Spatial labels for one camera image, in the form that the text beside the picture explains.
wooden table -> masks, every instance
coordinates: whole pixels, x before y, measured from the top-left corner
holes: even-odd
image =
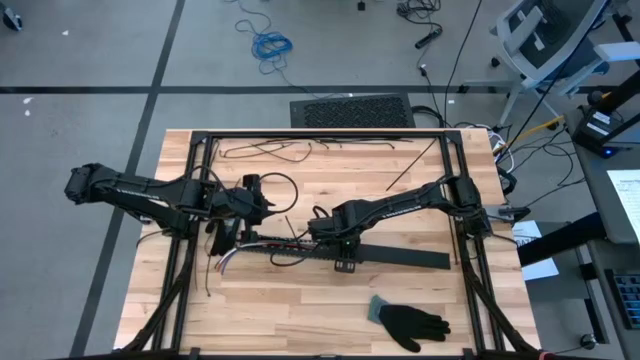
[[[502,204],[504,198],[486,131],[464,129],[461,132],[467,166],[481,192],[483,204]],[[183,174],[190,136],[191,130],[167,131],[156,178],[170,180]],[[258,141],[225,139],[219,150],[224,153]],[[346,200],[377,199],[436,180],[443,174],[443,166],[440,149],[433,146],[385,192],[431,141],[393,142],[394,149],[388,144],[341,147],[330,144],[327,149],[303,140],[276,152],[279,156],[300,160],[311,149],[302,162],[288,162],[265,154],[231,159],[218,153],[213,170],[226,186],[234,186],[242,175],[249,173],[280,171],[291,176],[300,188],[300,198],[286,215],[296,233],[301,233],[313,216],[313,205],[331,209]],[[256,149],[246,148],[227,155],[240,157],[256,153]],[[286,207],[293,199],[291,185],[277,177],[265,179],[263,192],[277,208]],[[507,225],[494,223],[493,226],[497,234],[512,236]],[[153,225],[145,226],[143,234],[155,230],[157,227]],[[291,237],[284,215],[268,218],[257,230],[264,235]],[[204,288],[207,236],[201,231],[181,352],[200,347],[205,354],[411,355],[397,345],[382,326],[367,321],[369,301],[376,294],[391,303],[410,304],[439,314],[451,323],[452,333],[446,342],[420,341],[422,354],[459,355],[462,348],[475,349],[464,281],[454,259],[449,224],[446,215],[437,210],[422,210],[382,221],[366,231],[362,241],[447,252],[451,254],[451,270],[365,262],[357,266],[354,274],[343,274],[334,272],[333,262],[329,261],[310,259],[283,268],[271,265],[267,255],[239,253],[229,262],[224,275],[213,270],[218,257],[212,258],[208,277],[210,296]],[[149,237],[140,244],[115,348],[133,338],[159,302],[169,245],[169,239],[161,235]],[[539,347],[515,245],[488,238],[485,247],[498,304],[524,338]],[[485,339],[491,348],[488,317],[484,307],[480,305],[480,308]],[[165,335],[170,334],[173,312],[168,320]]]

black metal frame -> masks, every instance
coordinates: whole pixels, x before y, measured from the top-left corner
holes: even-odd
[[[287,139],[309,139],[309,138],[430,138],[436,139],[440,142],[440,150],[442,153],[443,166],[445,170],[445,175],[452,176],[453,174],[453,166],[451,161],[451,154],[449,151],[448,144],[451,143],[455,147],[456,157],[459,164],[460,175],[468,176],[468,168],[467,162],[464,154],[464,146],[462,143],[462,136],[458,130],[443,130],[443,131],[393,131],[385,134],[381,134],[377,131],[366,131],[366,130],[346,130],[346,131],[318,131],[318,130],[292,130],[292,131],[224,131],[224,132],[215,132],[215,131],[194,131],[191,135],[190,144],[189,144],[189,153],[187,156],[187,165],[185,167],[185,174],[189,174],[195,168],[195,158],[198,147],[204,144],[204,154],[202,158],[202,166],[209,167],[208,161],[211,158],[212,151],[214,148],[214,144],[220,139],[225,138],[287,138]],[[207,180],[208,172],[201,171],[200,179]],[[466,249],[466,234],[463,229],[463,225],[460,219],[454,218],[455,225],[455,234],[454,229],[452,229],[452,240],[455,242],[457,238],[457,247],[460,253],[460,258],[463,261],[470,261],[469,254]],[[162,295],[161,301],[159,305],[160,307],[166,307],[167,304],[170,305],[175,297],[177,296],[175,290],[176,285],[179,285],[179,299],[178,299],[178,307],[175,316],[175,323],[173,328],[173,334],[171,337],[171,345],[168,349],[162,348],[163,334],[166,325],[165,316],[166,310],[163,314],[160,314],[158,310],[154,312],[152,315],[152,319],[157,325],[154,325],[155,331],[152,340],[151,349],[152,351],[158,350],[170,350],[178,352],[180,349],[180,341],[182,338],[182,330],[184,319],[187,310],[187,299],[189,294],[189,279],[192,274],[192,264],[195,256],[195,247],[197,245],[197,235],[195,237],[187,239],[187,252],[185,255],[185,261],[183,265],[183,269],[181,270],[178,278],[174,280],[175,274],[175,266],[178,260],[178,253],[181,241],[178,238],[173,238],[171,241],[171,247],[169,249],[169,255],[167,259],[167,267],[165,271],[164,282],[162,285]],[[493,288],[491,285],[491,275],[489,273],[489,267],[487,263],[487,258],[484,250],[484,245],[482,243],[482,239],[477,237],[475,239],[475,247],[478,256],[479,262],[479,270],[480,276],[482,278],[482,286],[489,294],[490,298],[493,300]],[[468,306],[469,306],[469,314],[471,317],[471,326],[474,334],[474,341],[476,344],[476,351],[484,351],[486,350],[486,345],[484,342],[484,337],[482,333],[482,325],[480,320],[480,310],[478,308],[478,302],[476,299],[476,292],[469,279],[465,276],[465,289],[467,294]],[[499,325],[493,317],[490,317],[491,321],[491,331],[494,338],[494,345],[497,351],[504,351],[504,341],[502,338],[502,333]],[[144,347],[144,344],[136,344],[135,350],[141,350]],[[461,356],[467,357],[469,356],[469,351],[464,351]],[[421,356],[421,358],[425,359],[460,359],[461,356]],[[251,359],[267,359],[268,356],[250,356]],[[287,356],[288,359],[293,358],[308,358],[308,357],[300,357],[300,356]],[[367,358],[378,358],[381,359],[383,357],[380,356],[371,356]]]

black cable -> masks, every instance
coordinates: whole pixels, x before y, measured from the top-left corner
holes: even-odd
[[[399,3],[396,6],[396,14],[401,18],[407,20],[410,23],[418,25],[431,25],[439,28],[442,31],[442,25],[431,21],[431,15],[439,11],[441,8],[440,0],[428,0],[427,3],[424,0],[417,0],[419,6],[411,6],[411,0],[407,0],[404,3]],[[410,17],[416,15],[419,19],[428,19],[427,21],[412,20]]]
[[[140,243],[142,242],[142,240],[144,240],[144,239],[146,239],[146,238],[148,238],[148,237],[150,237],[150,236],[160,234],[160,233],[161,233],[161,232],[163,232],[163,231],[164,231],[164,230],[158,230],[158,231],[150,232],[150,233],[148,233],[148,234],[144,235],[143,237],[141,237],[140,239],[138,239],[138,241],[136,242],[136,247],[138,247],[138,245],[140,245]]]
[[[299,196],[298,185],[296,185],[296,182],[293,181],[292,178],[290,178],[289,176],[287,176],[287,175],[285,175],[283,173],[280,173],[280,172],[266,173],[266,174],[260,176],[260,181],[262,181],[264,178],[269,177],[269,176],[280,176],[280,177],[285,178],[286,180],[288,180],[291,183],[291,185],[293,185],[293,190],[296,193],[295,198],[293,199],[293,202],[291,203],[291,205],[289,205],[289,207],[287,207],[286,209],[283,209],[283,210],[273,210],[273,211],[271,211],[271,213],[273,213],[273,214],[282,214],[284,212],[287,212],[287,211],[291,210],[296,205],[296,203],[298,202],[298,196]]]
[[[569,352],[569,351],[580,350],[580,349],[582,349],[582,348],[583,348],[582,346],[578,346],[577,348],[573,348],[573,349],[567,349],[567,350],[556,351],[556,352],[554,352],[554,354],[556,354],[556,355],[557,355],[557,354],[563,354],[563,353],[566,353],[566,352]]]
[[[496,234],[496,233],[491,233],[491,236],[495,236],[495,237],[497,237],[498,239],[507,240],[507,241],[509,241],[509,242],[512,242],[512,243],[514,243],[514,244],[518,245],[518,243],[517,243],[515,240],[513,240],[512,238],[510,238],[510,237],[506,237],[506,236],[498,235],[498,234]]]
[[[427,146],[424,150],[422,150],[422,152],[420,153],[420,155],[418,155],[418,157],[416,157],[416,158],[415,158],[415,160],[413,160],[413,161],[411,162],[411,164],[409,164],[409,166],[407,166],[407,168],[406,168],[406,169],[404,169],[404,170],[400,173],[400,175],[398,175],[398,177],[397,177],[395,180],[393,180],[393,182],[391,183],[391,185],[389,185],[389,187],[387,187],[387,190],[385,190],[385,191],[389,191],[389,189],[391,189],[391,187],[392,187],[393,185],[395,185],[395,184],[396,184],[396,182],[398,182],[398,180],[400,180],[400,178],[401,178],[402,176],[404,176],[404,174],[406,174],[406,173],[407,173],[407,171],[409,171],[409,169],[411,169],[411,167],[413,166],[413,164],[415,164],[418,160],[420,160],[420,158],[422,157],[422,155],[424,155],[424,153],[426,153],[426,152],[429,150],[429,148],[431,148],[431,146],[432,146],[433,144],[435,144],[436,140],[437,140],[437,139],[433,139],[433,141],[431,141],[431,144],[429,144],[429,146]]]
[[[606,9],[606,6],[603,6],[602,9],[600,9],[600,12],[598,13],[598,16],[596,16],[593,20],[593,22],[591,23],[591,26],[589,26],[589,28],[593,27],[593,23],[595,23],[596,19],[599,18],[603,11]],[[516,134],[515,138],[513,139],[513,142],[511,142],[510,144],[507,145],[507,147],[504,149],[504,151],[502,152],[502,154],[500,155],[500,157],[498,158],[498,160],[502,159],[505,154],[509,153],[509,149],[511,149],[511,147],[513,146],[513,144],[516,143],[516,141],[518,141],[518,137],[520,137],[520,134],[522,133],[522,131],[524,130],[525,127],[527,127],[527,125],[529,124],[529,121],[531,121],[531,119],[533,118],[533,115],[536,113],[536,111],[538,110],[538,108],[540,107],[540,105],[542,104],[542,102],[544,101],[544,99],[547,97],[547,95],[549,94],[549,91],[551,90],[551,88],[553,88],[553,86],[556,84],[556,82],[558,81],[558,79],[560,79],[560,76],[562,75],[562,73],[564,72],[564,69],[567,67],[567,64],[569,64],[571,62],[571,59],[573,58],[573,55],[575,55],[576,51],[578,50],[578,48],[580,47],[580,45],[582,45],[582,43],[584,42],[584,40],[587,38],[587,36],[589,35],[589,32],[591,30],[587,30],[585,31],[584,35],[582,35],[582,38],[580,39],[580,41],[578,42],[578,45],[576,45],[576,47],[571,51],[571,54],[569,54],[569,57],[567,57],[567,59],[564,61],[564,63],[562,63],[562,65],[560,66],[558,72],[556,73],[556,76],[553,77],[553,80],[551,81],[551,83],[549,84],[549,86],[547,86],[547,88],[545,89],[544,93],[542,93],[542,96],[540,96],[540,99],[538,100],[538,102],[536,103],[536,106],[533,108],[533,110],[531,111],[531,114],[529,114],[529,117],[527,117],[527,120],[525,120],[524,124],[522,124],[522,127],[520,127],[520,130],[518,130],[518,133]],[[447,118],[447,109],[445,108],[445,116],[444,118]]]
[[[516,170],[518,170],[522,165],[524,165],[524,163],[527,162],[527,160],[531,159],[531,157],[538,151],[540,151],[545,145],[550,144],[553,140],[555,140],[556,137],[560,136],[560,134],[562,134],[563,130],[560,130],[559,132],[557,132],[555,135],[553,135],[551,137],[551,139],[549,139],[549,141],[547,141],[546,143],[544,143],[542,146],[538,147],[536,150],[532,151],[529,156],[527,156],[524,160],[522,160],[522,162],[520,162],[520,164],[518,164],[518,166],[516,166],[515,168],[513,168],[513,170],[511,170],[511,173],[515,172]]]
[[[301,239],[303,236],[305,236],[307,233],[309,233],[309,230],[306,230],[305,232],[303,232],[303,233],[302,233],[302,234],[300,234],[299,236],[296,236],[293,240],[294,240],[296,243],[299,243],[300,239]],[[276,262],[275,260],[273,260],[274,256],[276,256],[276,255],[277,255],[277,253],[274,251],[274,252],[272,252],[272,253],[271,253],[271,256],[269,256],[269,262],[270,262],[272,265],[274,265],[274,266],[279,266],[279,267],[289,267],[289,266],[295,266],[295,265],[298,265],[298,264],[300,264],[301,262],[303,262],[303,261],[307,260],[307,259],[309,258],[309,256],[311,256],[311,254],[312,254],[314,251],[316,251],[316,250],[318,249],[318,247],[320,246],[320,244],[321,244],[321,243],[320,243],[320,242],[318,242],[318,243],[316,244],[316,246],[315,246],[313,249],[311,249],[310,251],[305,252],[305,253],[302,255],[302,257],[300,257],[300,259],[298,259],[298,260],[296,260],[296,261],[293,261],[293,262],[290,262],[290,263],[284,263],[284,264],[283,264],[283,263],[278,263],[278,262]]]
[[[476,22],[476,17],[478,16],[478,11],[480,10],[480,5],[482,5],[482,0],[478,0],[478,6],[476,7],[476,11],[473,13],[473,18],[471,19],[471,24],[469,24],[469,29],[467,30],[467,34],[464,36],[464,40],[462,41],[462,45],[460,46],[460,50],[458,50],[458,56],[456,56],[456,61],[453,64],[453,71],[451,71],[451,76],[449,77],[449,82],[447,82],[447,87],[444,90],[444,121],[445,122],[447,121],[447,96],[449,95],[449,87],[451,86],[451,81],[453,80],[453,75],[456,73],[456,68],[458,67],[458,61],[460,61],[460,55],[462,55],[462,50],[464,49],[464,45],[467,43],[467,39],[469,38],[469,34],[471,33],[471,29],[473,28],[473,24]]]
[[[444,119],[442,118],[442,115],[440,115],[440,112],[433,110],[432,108],[425,106],[425,105],[416,105],[416,106],[412,106],[411,107],[411,113],[412,114],[427,114],[427,115],[431,115],[433,117],[435,117],[436,119],[438,119],[438,127],[439,128],[446,128],[446,126],[448,125],[449,127],[453,127],[450,124],[445,123]]]
[[[424,77],[427,79],[427,84],[429,84],[429,90],[432,90],[433,85],[431,84],[431,79],[429,79],[429,75],[427,74],[427,69],[422,69],[422,70],[424,70]],[[445,125],[449,127],[453,127],[449,123],[447,123],[447,121],[442,117],[440,113],[440,108],[438,107],[438,101],[436,100],[436,94],[433,91],[431,91],[431,99],[433,100],[433,105],[436,107],[436,112],[437,112],[437,116],[436,115],[434,116],[436,116],[438,120],[442,121]]]
[[[285,158],[285,157],[283,157],[283,156],[276,155],[276,154],[274,154],[273,152],[267,152],[267,151],[263,150],[262,148],[260,148],[258,145],[252,145],[252,146],[253,146],[253,147],[255,147],[256,149],[258,149],[258,150],[260,150],[260,151],[264,152],[265,154],[269,154],[269,155],[271,155],[271,156],[277,157],[278,159],[285,160],[285,161],[292,162],[292,163],[299,163],[299,162],[303,162],[303,161],[307,160],[307,158],[309,157],[309,155],[311,155],[311,152],[313,151],[313,147],[311,146],[311,143],[307,143],[307,145],[309,145],[309,151],[308,151],[308,152],[307,152],[307,154],[306,154],[302,159],[300,159],[300,160],[287,159],[287,158]]]
[[[531,206],[531,205],[533,205],[533,204],[537,203],[538,201],[542,200],[542,199],[543,199],[543,198],[545,198],[546,196],[549,196],[549,195],[553,194],[553,193],[554,193],[554,192],[556,192],[556,191],[562,190],[562,189],[567,188],[567,187],[569,187],[569,186],[573,186],[573,185],[581,184],[581,183],[583,183],[584,181],[585,181],[585,179],[584,179],[584,178],[582,178],[582,179],[580,179],[580,180],[578,180],[578,181],[574,181],[574,182],[572,182],[572,183],[568,183],[568,184],[564,184],[564,185],[562,185],[562,186],[559,186],[559,187],[557,187],[557,188],[555,188],[555,189],[553,189],[553,190],[551,190],[551,191],[549,191],[549,192],[547,192],[547,193],[545,193],[545,194],[543,194],[543,195],[539,196],[538,198],[536,198],[535,200],[533,200],[532,202],[528,203],[527,205],[525,205],[525,206],[523,206],[523,207],[529,207],[529,206]]]
[[[222,150],[220,150],[220,156],[222,156],[222,157],[223,157],[223,158],[225,158],[225,159],[244,159],[244,158],[250,158],[250,157],[256,157],[256,156],[262,156],[262,155],[265,155],[265,154],[271,154],[271,153],[274,153],[274,152],[276,152],[276,151],[279,151],[279,150],[285,149],[285,148],[287,148],[287,147],[289,147],[289,146],[291,146],[291,145],[293,145],[293,144],[295,144],[295,143],[273,143],[273,144],[265,144],[265,145],[280,145],[280,147],[279,147],[279,148],[276,148],[276,149],[272,149],[272,150],[264,150],[264,149],[260,149],[262,152],[255,153],[255,154],[249,154],[249,155],[241,155],[241,156],[229,156],[229,155],[227,155],[227,153],[228,153],[229,151],[235,151],[235,150],[247,149],[247,148],[252,147],[252,146],[240,146],[240,147],[237,147],[237,148],[227,149],[227,150],[225,150],[225,152],[224,152],[224,153],[222,152]]]

paper sheet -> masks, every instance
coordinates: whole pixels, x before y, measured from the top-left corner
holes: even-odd
[[[640,242],[640,170],[607,171]]]
[[[541,236],[535,221],[521,221],[513,226],[513,239],[518,243],[518,247],[535,241],[536,238]],[[524,281],[555,275],[558,275],[558,268],[552,258],[538,261],[522,268]]]

concrete floor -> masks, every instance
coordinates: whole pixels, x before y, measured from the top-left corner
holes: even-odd
[[[63,189],[72,167],[101,162],[124,170],[145,104],[155,107],[147,112],[152,115],[148,132],[143,126],[138,133],[144,142],[139,143],[143,147],[137,173],[153,176],[167,128],[289,127],[289,101],[309,98],[292,94],[278,75],[258,73],[250,35],[233,29],[245,16],[236,4],[221,1],[186,1],[166,71],[163,77],[155,77],[154,84],[176,1],[8,0],[25,22],[21,33],[0,28],[0,87],[5,89],[5,95],[0,95],[4,170],[0,184],[5,190],[0,205],[4,229],[0,234],[0,352],[8,359],[65,357],[74,341],[113,210],[107,205],[75,207],[65,198]],[[463,79],[506,77],[500,68],[487,65],[497,43],[485,29],[511,2],[483,3],[453,78],[454,89]],[[268,13],[272,30],[292,39],[295,47],[286,74],[295,84],[425,85],[415,70],[420,52],[413,43],[426,30],[396,16],[396,1],[367,1],[365,12],[356,11],[356,1],[344,0],[243,0],[243,4]],[[423,60],[434,85],[446,85],[475,6],[467,0],[447,0],[433,16],[445,29]],[[637,21],[630,29],[640,36]],[[594,32],[592,40],[621,41],[611,23]],[[615,63],[609,74],[589,83],[617,85],[636,70],[632,62]],[[153,103],[147,92],[157,92],[159,88],[152,85],[159,84],[216,86],[220,93],[160,94]],[[33,94],[6,94],[12,87],[23,86],[34,87]],[[90,88],[43,88],[80,86]],[[224,87],[230,86],[277,88],[271,88],[270,94],[224,94]],[[25,104],[27,98],[33,99]],[[505,102],[500,94],[451,94],[448,98],[455,101],[448,108],[451,123],[495,124]],[[430,94],[410,94],[410,99],[412,105],[433,106]],[[436,100],[442,108],[443,94],[436,94]],[[511,121],[521,124],[535,100],[524,96],[518,101]],[[583,96],[550,99],[558,111],[583,101]],[[530,126],[551,118],[540,109]],[[422,116],[416,116],[416,124],[435,126]],[[523,151],[516,161],[524,155]],[[566,158],[534,156],[516,172],[519,184],[510,200],[522,205],[553,189],[567,167]],[[572,179],[580,177],[576,163]],[[593,209],[587,187],[577,185],[535,204],[530,218],[570,221]],[[111,350],[139,232],[140,225],[125,217],[86,354]],[[577,337],[590,332],[580,306],[567,302],[533,306],[546,349],[573,348]],[[620,357],[613,347],[571,354]]]

